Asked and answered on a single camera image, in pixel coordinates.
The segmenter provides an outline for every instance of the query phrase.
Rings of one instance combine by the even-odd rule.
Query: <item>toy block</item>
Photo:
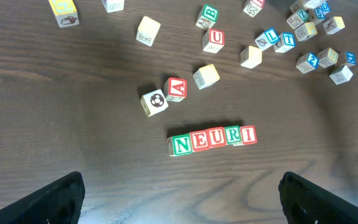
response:
[[[316,9],[327,0],[299,0],[305,9]]]
[[[320,9],[323,11],[324,15],[330,13],[331,11],[331,8],[329,7],[329,4],[327,2],[323,2],[320,5]]]
[[[151,47],[160,27],[159,22],[144,16],[137,30],[136,40]]]
[[[220,80],[220,76],[213,64],[198,69],[198,71],[193,74],[193,77],[200,90]]]
[[[122,11],[125,6],[125,0],[101,0],[101,2],[108,13]]]
[[[316,9],[309,10],[309,18],[309,21],[314,23],[314,25],[316,26],[320,22],[324,21],[326,19],[326,16],[324,15],[323,10],[318,7]]]
[[[192,153],[191,137],[189,134],[170,137],[166,142],[170,156],[183,156]]]
[[[285,53],[296,46],[295,36],[291,33],[282,33],[278,36],[280,41],[274,45],[276,53]]]
[[[308,40],[317,35],[316,26],[312,22],[305,22],[295,30],[295,35],[298,41]]]
[[[162,90],[155,90],[151,93],[143,95],[140,99],[140,102],[147,116],[152,116],[162,112],[168,107]]]
[[[204,51],[216,54],[224,47],[224,32],[217,29],[209,29],[202,39]]]
[[[208,140],[211,148],[227,145],[226,136],[223,127],[210,128],[207,129],[206,131],[208,132]]]
[[[207,130],[191,132],[190,137],[192,150],[194,152],[200,152],[210,149]]]
[[[199,12],[198,19],[195,25],[201,29],[208,30],[215,25],[218,17],[219,10],[206,4]]]
[[[308,53],[298,59],[296,63],[296,68],[301,71],[301,73],[306,74],[311,72],[318,67],[318,58],[313,53]]]
[[[244,146],[249,144],[256,144],[258,142],[258,138],[256,136],[255,127],[252,126],[243,126],[240,128],[241,139],[240,143],[234,144],[234,146]]]
[[[270,28],[260,34],[260,36],[255,39],[255,42],[260,50],[266,50],[279,40],[276,31],[273,28]]]
[[[168,78],[164,85],[164,96],[167,101],[180,102],[187,97],[187,80]]]
[[[237,144],[242,141],[239,126],[231,126],[224,128],[227,144]]]
[[[292,29],[296,29],[300,25],[302,25],[305,22],[307,22],[308,19],[309,19],[308,13],[303,9],[299,9],[294,14],[289,16],[289,18],[286,20],[286,22],[290,25],[290,27]]]
[[[242,11],[248,14],[250,17],[255,17],[265,5],[265,0],[247,0],[243,6]]]
[[[340,67],[342,65],[347,65],[349,68],[357,65],[356,56],[352,52],[343,52],[338,56],[338,64]]]
[[[327,48],[317,54],[319,59],[319,65],[323,68],[328,68],[331,65],[335,65],[338,62],[338,53],[332,48]]]
[[[78,11],[72,0],[49,0],[60,28],[79,25]]]
[[[290,6],[290,10],[292,13],[296,13],[296,11],[298,11],[299,9],[305,10],[303,4],[300,1],[296,1]]]
[[[335,34],[345,28],[345,23],[340,16],[335,16],[323,24],[327,34]]]
[[[335,84],[339,85],[348,82],[352,76],[353,73],[349,67],[347,65],[342,65],[341,67],[335,69],[329,77],[334,81]]]
[[[249,46],[240,54],[240,65],[245,68],[255,68],[261,64],[262,53],[257,47]]]

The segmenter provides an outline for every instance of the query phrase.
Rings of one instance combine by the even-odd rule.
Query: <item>wooden block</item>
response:
[[[220,76],[213,64],[198,69],[198,71],[193,74],[193,77],[200,90],[220,80]]]
[[[161,24],[147,16],[144,16],[137,30],[136,40],[152,46]]]
[[[345,23],[343,23],[342,17],[335,16],[325,22],[323,26],[327,34],[335,34],[336,32],[339,32],[340,30],[345,28]]]
[[[319,59],[318,64],[321,67],[328,68],[338,62],[338,53],[334,49],[329,47],[318,53],[317,58]]]
[[[208,30],[215,25],[217,18],[219,18],[219,10],[206,4],[199,12],[195,25],[201,29]]]
[[[342,65],[341,67],[335,69],[329,77],[334,81],[335,84],[339,85],[348,82],[352,76],[353,73],[349,67],[347,65]]]
[[[192,153],[190,134],[173,136],[166,140],[170,156],[183,156]]]
[[[286,22],[290,25],[292,29],[296,29],[305,22],[307,22],[309,19],[308,13],[303,10],[299,9],[294,14],[289,16],[289,18],[286,20]]]
[[[260,50],[266,50],[278,41],[279,38],[273,28],[264,31],[264,33],[260,34],[260,36],[255,39],[255,42]]]
[[[207,129],[207,132],[208,132],[209,145],[211,148],[222,147],[227,145],[226,136],[223,127],[210,128]]]
[[[240,128],[242,142],[234,144],[234,146],[244,146],[249,144],[256,144],[258,138],[256,136],[256,129],[253,125],[243,126]]]
[[[303,7],[303,4],[299,0],[294,2],[294,4],[292,4],[290,6],[290,10],[292,13],[296,13],[296,11],[298,11],[299,9],[305,10],[305,8]]]
[[[320,9],[323,11],[324,15],[328,14],[331,11],[331,8],[329,7],[329,4],[327,2],[323,2],[320,5]]]
[[[140,102],[147,116],[152,116],[162,112],[168,107],[162,90],[155,90],[151,93],[143,95],[140,99]]]
[[[240,65],[245,68],[255,68],[261,64],[262,53],[257,47],[249,46],[240,54]]]
[[[342,65],[347,65],[349,68],[357,65],[356,55],[352,52],[343,52],[338,56],[338,64],[337,67]]]
[[[243,6],[242,11],[250,17],[255,17],[265,5],[265,0],[247,0]]]
[[[164,96],[167,101],[180,102],[187,97],[187,80],[169,78],[164,86]]]
[[[49,0],[60,28],[79,25],[78,11],[72,0]]]
[[[122,11],[125,6],[125,0],[101,0],[101,2],[108,13]]]
[[[295,35],[298,41],[308,40],[317,35],[316,26],[312,22],[305,22],[295,30]]]
[[[305,9],[316,9],[327,0],[299,0]]]
[[[229,144],[237,144],[241,143],[241,132],[239,126],[231,126],[224,128],[224,132],[226,135],[226,143]]]
[[[284,32],[278,36],[280,41],[274,45],[276,53],[285,53],[296,47],[295,36],[292,33]]]
[[[306,74],[311,72],[318,67],[318,58],[313,53],[308,53],[298,59],[296,63],[296,68],[301,71],[301,73]]]
[[[191,132],[190,137],[192,150],[194,152],[200,152],[210,149],[207,130]]]
[[[209,29],[202,40],[204,51],[216,54],[224,47],[224,32],[217,29]]]
[[[310,22],[314,23],[315,26],[325,19],[326,16],[324,15],[323,10],[321,10],[319,7],[309,10],[309,20]]]

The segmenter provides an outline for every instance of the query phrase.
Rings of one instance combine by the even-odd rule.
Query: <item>wooden table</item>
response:
[[[0,0],[0,208],[74,170],[87,190],[80,223],[286,223],[278,184],[288,170],[358,206],[358,65],[339,86],[332,68],[295,68],[327,47],[358,59],[358,1],[329,0],[344,30],[320,24],[253,70],[239,53],[270,27],[292,32],[291,1],[267,1],[254,19],[244,0],[126,0],[112,14],[75,3],[80,25],[60,29],[46,0]],[[226,35],[216,55],[195,26],[205,3]],[[135,40],[143,16],[162,24],[153,47]],[[221,80],[198,90],[192,74],[210,63]],[[139,96],[170,76],[188,80],[188,97],[147,118]],[[255,125],[258,144],[168,156],[168,136],[233,124]]]

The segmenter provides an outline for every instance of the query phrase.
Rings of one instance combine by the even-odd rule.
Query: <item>black object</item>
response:
[[[288,224],[358,224],[358,207],[292,172],[278,190]]]
[[[0,224],[77,224],[85,185],[79,172],[0,209]]]

